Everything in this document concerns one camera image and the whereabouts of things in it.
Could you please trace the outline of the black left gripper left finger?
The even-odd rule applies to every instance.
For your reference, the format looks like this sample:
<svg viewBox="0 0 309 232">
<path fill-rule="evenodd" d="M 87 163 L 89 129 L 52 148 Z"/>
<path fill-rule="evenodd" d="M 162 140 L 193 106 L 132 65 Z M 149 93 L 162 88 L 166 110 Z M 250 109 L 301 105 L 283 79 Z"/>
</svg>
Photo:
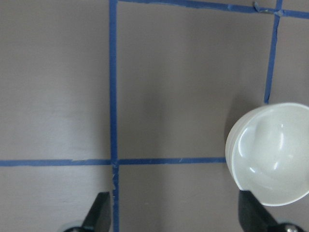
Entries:
<svg viewBox="0 0 309 232">
<path fill-rule="evenodd" d="M 109 232 L 111 220 L 112 211 L 110 193 L 100 192 L 96 196 L 81 228 L 83 232 Z"/>
</svg>

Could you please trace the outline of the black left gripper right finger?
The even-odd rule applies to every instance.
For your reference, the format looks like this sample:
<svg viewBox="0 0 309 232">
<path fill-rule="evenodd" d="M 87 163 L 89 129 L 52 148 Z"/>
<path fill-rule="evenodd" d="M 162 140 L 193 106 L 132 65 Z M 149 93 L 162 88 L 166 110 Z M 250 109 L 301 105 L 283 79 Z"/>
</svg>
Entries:
<svg viewBox="0 0 309 232">
<path fill-rule="evenodd" d="M 238 217 L 244 232 L 284 232 L 279 224 L 248 190 L 239 191 Z"/>
</svg>

